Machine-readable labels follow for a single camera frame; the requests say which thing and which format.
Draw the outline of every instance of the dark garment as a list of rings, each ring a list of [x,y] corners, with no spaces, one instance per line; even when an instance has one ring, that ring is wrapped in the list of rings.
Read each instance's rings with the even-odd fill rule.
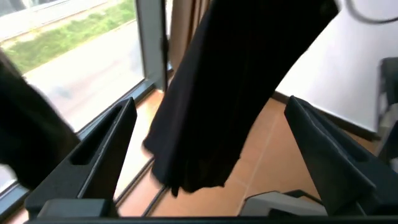
[[[36,188],[80,142],[0,51],[0,163]]]
[[[163,184],[224,186],[257,115],[336,16],[334,1],[213,0],[144,146]]]

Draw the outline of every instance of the white wall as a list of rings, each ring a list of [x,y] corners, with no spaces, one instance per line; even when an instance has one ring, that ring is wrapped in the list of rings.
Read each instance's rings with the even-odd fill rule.
[[[374,19],[398,16],[396,0],[356,0],[357,10]],[[377,130],[380,59],[398,57],[398,22],[363,24],[345,2],[341,12],[292,67],[276,91],[370,131]]]

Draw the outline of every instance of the metal window frame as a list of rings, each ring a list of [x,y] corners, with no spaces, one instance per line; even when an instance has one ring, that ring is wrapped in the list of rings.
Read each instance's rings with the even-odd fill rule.
[[[145,21],[145,17],[153,12],[146,11],[151,9],[148,3],[157,4],[159,9],[159,20],[158,22],[158,37],[153,37],[154,32],[151,32],[153,27],[153,21]],[[165,91],[167,89],[167,74],[172,71],[170,64],[167,60],[167,36],[165,33],[166,21],[165,21],[165,3],[163,0],[156,1],[144,1],[136,0],[136,13],[139,27],[139,38],[141,45],[141,57],[142,66],[144,70],[144,79],[129,90],[125,95],[116,100],[112,105],[106,108],[101,114],[90,121],[86,126],[77,132],[80,139],[84,139],[90,131],[103,119],[105,114],[118,102],[125,100],[126,98],[133,97],[136,103],[142,101],[145,96],[148,95],[152,90],[160,89]],[[154,62],[151,58],[158,58],[157,70],[153,71]],[[129,186],[137,180],[137,177],[133,178]],[[126,189],[119,196],[117,201],[120,201],[125,194],[128,194],[129,190]],[[29,191],[23,188],[17,181],[11,184],[3,192],[0,192],[0,223],[10,218],[15,214],[24,204],[25,198],[29,195]]]

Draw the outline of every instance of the green grass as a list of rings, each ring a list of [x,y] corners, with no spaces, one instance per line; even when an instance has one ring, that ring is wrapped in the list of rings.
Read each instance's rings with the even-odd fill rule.
[[[101,13],[40,33],[35,39],[16,42],[4,51],[25,73],[135,18],[133,0],[124,0]]]

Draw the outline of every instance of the curtain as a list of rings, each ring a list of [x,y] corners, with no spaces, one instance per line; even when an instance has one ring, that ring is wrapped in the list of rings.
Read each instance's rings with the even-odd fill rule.
[[[211,0],[174,0],[169,40],[169,59],[174,71],[191,42]]]

